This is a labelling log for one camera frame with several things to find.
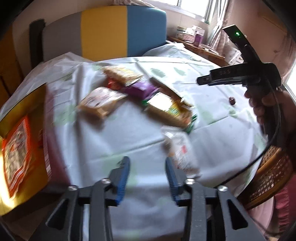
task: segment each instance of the red package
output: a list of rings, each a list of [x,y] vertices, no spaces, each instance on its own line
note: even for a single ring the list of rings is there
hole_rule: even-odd
[[[119,84],[117,81],[115,81],[114,79],[111,79],[111,78],[108,78],[107,79],[108,81],[108,84],[107,84],[107,87],[111,90],[121,90],[122,89],[122,85]]]
[[[28,117],[23,117],[2,142],[3,170],[9,196],[13,197],[30,165],[31,135]]]

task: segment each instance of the metal screw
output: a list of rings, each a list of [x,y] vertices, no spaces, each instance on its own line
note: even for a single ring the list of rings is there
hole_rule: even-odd
[[[193,185],[193,184],[195,184],[195,180],[191,179],[191,178],[188,178],[188,179],[185,180],[185,183],[188,184],[188,185]]]
[[[220,192],[227,192],[228,191],[228,187],[226,187],[226,186],[218,186],[218,190]]]
[[[75,186],[75,185],[70,185],[70,186],[68,187],[68,190],[69,190],[69,191],[76,191],[77,189],[78,189],[78,187]]]
[[[104,184],[110,184],[110,183],[111,183],[111,181],[110,181],[109,178],[103,178],[101,181],[102,181],[102,183],[104,183]]]

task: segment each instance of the snack package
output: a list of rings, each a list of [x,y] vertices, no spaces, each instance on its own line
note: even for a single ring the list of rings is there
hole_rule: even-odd
[[[189,124],[188,127],[184,130],[187,134],[190,134],[191,131],[193,130],[194,123],[196,122],[196,120],[197,120],[197,114],[195,114],[195,115],[192,116],[190,124]]]
[[[142,77],[133,85],[126,87],[123,91],[141,100],[147,98],[157,87],[152,85],[145,77]]]
[[[188,134],[173,126],[163,126],[160,130],[169,147],[168,156],[172,157],[176,168],[185,171],[188,178],[200,177],[199,162]]]
[[[23,117],[2,142],[3,169],[9,196],[13,197],[31,161],[31,135],[28,117]]]
[[[121,90],[123,88],[123,86],[118,83],[117,81],[111,79],[111,78],[108,78],[107,79],[108,83],[107,83],[107,87],[111,90],[115,90],[115,91],[118,91],[118,90]]]
[[[158,80],[154,77],[150,78],[152,83],[155,83],[156,86],[159,86],[162,92],[169,97],[171,97],[174,101],[179,103],[180,105],[186,105],[187,107],[193,107],[194,105],[190,103],[187,99],[182,96],[173,86],[168,86],[166,83]]]
[[[178,105],[172,98],[158,92],[147,101],[147,110],[168,120],[171,125],[187,128],[191,123],[192,113]]]
[[[106,87],[99,87],[88,94],[78,105],[79,109],[104,118],[115,109],[119,100],[127,95]]]
[[[134,71],[122,66],[106,66],[102,71],[111,79],[118,81],[123,86],[130,86],[141,78],[142,74],[137,74]]]

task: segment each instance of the chair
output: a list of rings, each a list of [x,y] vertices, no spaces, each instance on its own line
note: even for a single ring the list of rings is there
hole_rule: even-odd
[[[263,156],[255,177],[238,196],[245,209],[252,209],[280,191],[293,175],[292,163],[281,148],[271,146]]]
[[[42,32],[42,43],[36,44],[37,37],[30,38],[34,43],[30,45],[31,60],[35,58],[32,68],[67,52],[101,61],[142,56],[166,44],[166,13],[156,8],[106,6],[73,13],[45,27],[44,20],[37,21],[41,23],[31,23],[30,33],[40,36]]]

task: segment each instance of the white tablecloth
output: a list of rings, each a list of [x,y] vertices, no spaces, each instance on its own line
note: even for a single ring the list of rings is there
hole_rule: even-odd
[[[174,50],[172,45],[164,47]],[[110,210],[115,240],[146,240],[180,233],[186,210],[177,207],[170,196],[161,119],[147,115],[139,101],[130,97],[105,121],[77,111],[77,104],[104,84],[101,66],[120,64],[147,78],[156,77],[194,102],[198,120],[189,137],[200,162],[199,181],[203,185],[215,186],[241,170],[266,144],[243,97],[245,89],[198,86],[196,78],[218,66],[199,56],[187,60],[180,56],[187,55],[182,49],[176,53],[179,58],[146,56],[97,63],[87,63],[68,53],[34,69],[0,111],[1,119],[23,96],[48,83],[45,126],[49,150],[54,150],[50,155],[58,156],[70,183],[79,187],[107,177],[123,156],[130,157],[125,198],[119,207]],[[236,99],[234,106],[228,102],[230,96]],[[258,165],[227,185],[235,195],[250,182]],[[85,239],[87,225],[84,222]]]

